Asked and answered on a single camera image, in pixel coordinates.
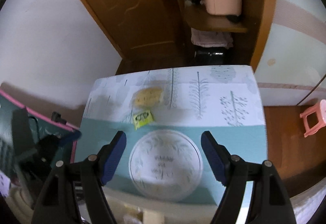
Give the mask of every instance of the plate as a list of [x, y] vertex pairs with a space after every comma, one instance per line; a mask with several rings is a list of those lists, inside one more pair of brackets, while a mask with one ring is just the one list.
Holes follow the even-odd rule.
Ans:
[[173, 130], [155, 130], [135, 144], [129, 157], [129, 174], [144, 196], [180, 201], [199, 185], [203, 159], [186, 135]]

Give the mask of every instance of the plastic stool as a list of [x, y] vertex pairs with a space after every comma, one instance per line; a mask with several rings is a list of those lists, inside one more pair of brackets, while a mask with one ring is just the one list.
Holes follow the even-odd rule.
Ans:
[[[307, 116], [314, 112], [316, 112], [318, 123], [313, 127], [309, 127]], [[304, 120], [304, 127], [306, 129], [304, 137], [315, 134], [320, 128], [326, 126], [326, 100], [322, 99], [314, 106], [307, 108], [300, 114], [300, 117]]]

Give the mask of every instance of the shelf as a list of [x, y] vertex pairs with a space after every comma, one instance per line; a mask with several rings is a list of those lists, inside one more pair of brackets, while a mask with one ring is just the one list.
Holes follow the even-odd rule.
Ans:
[[246, 33], [248, 28], [242, 23], [232, 23], [225, 16], [210, 15], [205, 6], [185, 2], [184, 20], [191, 27], [200, 31]]

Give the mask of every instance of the table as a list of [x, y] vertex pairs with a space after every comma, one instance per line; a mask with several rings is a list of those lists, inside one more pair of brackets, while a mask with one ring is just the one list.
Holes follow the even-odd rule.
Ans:
[[[164, 89], [163, 104], [151, 109], [155, 122], [134, 129], [131, 99], [147, 87]], [[231, 154], [249, 162], [267, 159], [267, 137], [259, 90], [250, 66], [201, 66], [170, 68], [102, 78], [95, 81], [84, 111], [75, 161], [97, 153], [118, 130], [127, 135], [127, 146], [107, 187], [144, 197], [130, 177], [130, 154], [143, 136], [156, 130], [185, 135], [197, 147], [203, 172], [191, 194], [175, 202], [218, 205], [224, 187], [215, 180], [200, 146], [209, 130]], [[248, 183], [242, 207], [249, 206]]]

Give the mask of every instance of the yellow snack package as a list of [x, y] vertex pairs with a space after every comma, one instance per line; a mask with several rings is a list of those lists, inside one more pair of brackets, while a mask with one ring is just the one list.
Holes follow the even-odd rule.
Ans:
[[133, 122], [135, 126], [135, 130], [142, 127], [143, 125], [147, 125], [151, 122], [153, 122], [153, 116], [151, 114], [151, 111], [146, 110], [144, 112], [140, 112], [138, 114], [133, 115]]
[[137, 92], [134, 99], [134, 106], [141, 108], [150, 108], [162, 101], [162, 88], [152, 87], [142, 89]]

